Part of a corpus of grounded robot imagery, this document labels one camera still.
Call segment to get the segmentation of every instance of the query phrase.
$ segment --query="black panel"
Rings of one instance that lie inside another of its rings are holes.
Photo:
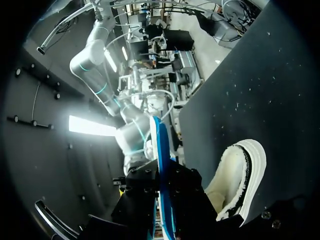
[[[311,51],[297,26],[269,3],[179,116],[186,166],[204,187],[226,147],[263,145],[266,170],[248,220],[276,200],[309,196],[318,183],[319,47]]]

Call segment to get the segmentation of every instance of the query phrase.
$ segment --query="white cable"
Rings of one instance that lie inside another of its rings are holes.
[[[136,26],[136,27],[140,27],[139,24],[136,23],[129,23],[129,24],[116,24],[116,26]]]
[[[136,29],[134,29],[134,30],[132,30],[132,31],[128,31],[128,32],[122,34],[121,36],[116,37],[116,38],[113,39],[111,42],[109,42],[109,44],[105,47],[105,49],[107,50],[107,49],[110,47],[110,45],[113,44],[113,43],[114,43],[115,41],[117,41],[118,39],[120,39],[120,38],[122,38],[122,37],[124,37],[125,35],[128,35],[128,34],[130,34],[130,33],[132,34],[134,31],[137,31],[137,30],[139,30],[139,29],[141,29],[140,25],[139,25],[138,28],[136,28]]]
[[[114,18],[120,17],[120,16],[125,15],[125,14],[130,14],[130,13],[131,13],[130,11],[125,11],[125,12],[123,12],[123,13],[120,13],[120,14],[118,14],[118,15],[115,15]]]
[[[196,9],[199,9],[201,11],[204,12],[211,12],[211,10],[209,9],[205,9],[202,7],[199,7],[197,5],[192,5],[192,4],[188,4],[188,3],[183,3],[183,2],[176,2],[176,1],[161,1],[161,0],[149,0],[149,1],[122,1],[119,2],[118,4],[114,4],[111,5],[111,7],[113,8],[117,8],[117,7],[122,7],[125,5],[130,5],[130,4],[148,4],[148,3],[165,3],[165,4],[174,4],[174,5],[180,5],[180,6],[186,6],[186,7],[194,7]]]
[[[168,111],[161,117],[161,123],[163,122],[163,120],[170,114],[170,112],[174,109],[174,106],[175,106],[175,96],[167,91],[167,90],[162,90],[162,89],[157,89],[157,90],[152,90],[152,91],[147,91],[147,92],[139,92],[139,93],[134,93],[126,98],[130,98],[131,96],[134,96],[134,95],[150,95],[151,93],[156,93],[156,92],[160,92],[160,93],[165,93],[165,94],[168,94],[170,97],[171,97],[171,106],[170,108],[168,109]],[[145,138],[144,138],[144,142],[143,142],[143,149],[144,149],[144,155],[147,159],[149,159],[148,157],[148,154],[146,152],[147,148],[146,148],[146,145],[147,145],[147,141],[148,141],[148,138],[150,137],[150,130],[147,132]]]

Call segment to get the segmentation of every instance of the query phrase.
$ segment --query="hose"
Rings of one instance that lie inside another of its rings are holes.
[[[137,27],[139,26],[139,27],[136,28],[136,29],[134,29],[134,30],[132,30],[132,31],[128,31],[128,32],[126,32],[126,33],[124,33],[124,34],[116,37],[115,39],[113,39],[111,42],[108,43],[108,45],[105,47],[105,49],[107,50],[107,49],[110,47],[111,44],[113,44],[113,43],[114,43],[115,41],[117,41],[118,39],[124,37],[125,35],[128,35],[128,34],[130,34],[130,33],[133,33],[134,31],[137,31],[137,30],[141,29],[140,25],[136,25],[136,26],[137,26]]]

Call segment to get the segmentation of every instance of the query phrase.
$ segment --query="workstation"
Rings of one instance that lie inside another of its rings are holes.
[[[55,4],[26,35],[3,101],[5,170],[37,239],[311,228],[319,71],[281,5]],[[228,50],[209,77],[177,15]]]

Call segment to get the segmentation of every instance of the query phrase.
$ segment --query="floor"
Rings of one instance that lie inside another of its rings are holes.
[[[206,0],[188,0],[187,2],[196,6],[203,4],[201,7],[205,9],[215,8],[214,3]],[[202,30],[199,26],[197,17],[195,16],[172,12],[170,29],[189,31],[194,40],[194,56],[198,70],[204,80],[208,79],[208,77],[231,51],[230,49],[219,46],[212,36]]]

